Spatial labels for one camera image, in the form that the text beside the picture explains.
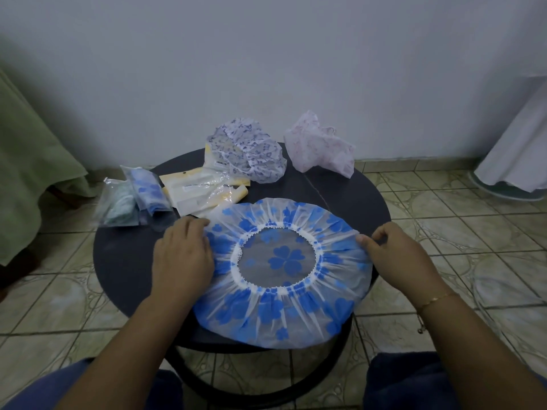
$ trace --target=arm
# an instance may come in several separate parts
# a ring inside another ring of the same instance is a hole
[[[387,237],[378,245],[375,240]],[[395,223],[357,236],[381,277],[415,308],[453,293],[420,244]],[[459,297],[433,302],[420,313],[463,408],[544,408],[547,391],[525,365]]]
[[[203,227],[184,217],[154,246],[152,293],[55,407],[144,408],[165,353],[197,298],[211,281],[214,263]]]

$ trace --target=hand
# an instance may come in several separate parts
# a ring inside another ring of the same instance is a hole
[[[382,237],[387,237],[387,241],[380,246],[375,241]],[[368,252],[378,274],[407,296],[415,307],[452,291],[420,243],[396,223],[378,227],[371,237],[359,234],[356,240]]]
[[[215,263],[209,240],[203,236],[207,219],[187,216],[169,227],[154,245],[151,297],[191,307],[211,283]]]

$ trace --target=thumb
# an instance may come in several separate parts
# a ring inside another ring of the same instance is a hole
[[[365,234],[355,236],[357,243],[369,253],[379,250],[379,244]]]

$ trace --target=forearm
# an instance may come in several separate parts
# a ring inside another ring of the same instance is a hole
[[[446,284],[434,285],[428,294],[409,299],[419,307],[427,298],[452,292]],[[428,305],[421,317],[463,408],[545,405],[541,383],[459,296]]]
[[[145,299],[56,409],[143,408],[154,376],[191,304]]]

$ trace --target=black tabletop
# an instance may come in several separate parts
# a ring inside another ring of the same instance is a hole
[[[360,233],[370,235],[378,226],[390,221],[389,211],[376,187],[355,171],[350,179],[320,167],[300,173],[287,159],[285,175],[272,184],[251,183],[249,194],[241,202],[255,203],[261,198],[288,198],[311,203],[344,219]],[[188,152],[158,165],[152,171],[164,175],[203,166],[204,149]],[[106,295],[130,317],[150,295],[152,287],[152,251],[162,233],[150,227],[99,228],[93,245],[95,271]],[[373,270],[373,282],[377,277]],[[175,343],[199,351],[236,353],[259,350],[242,345],[202,328],[191,313]]]

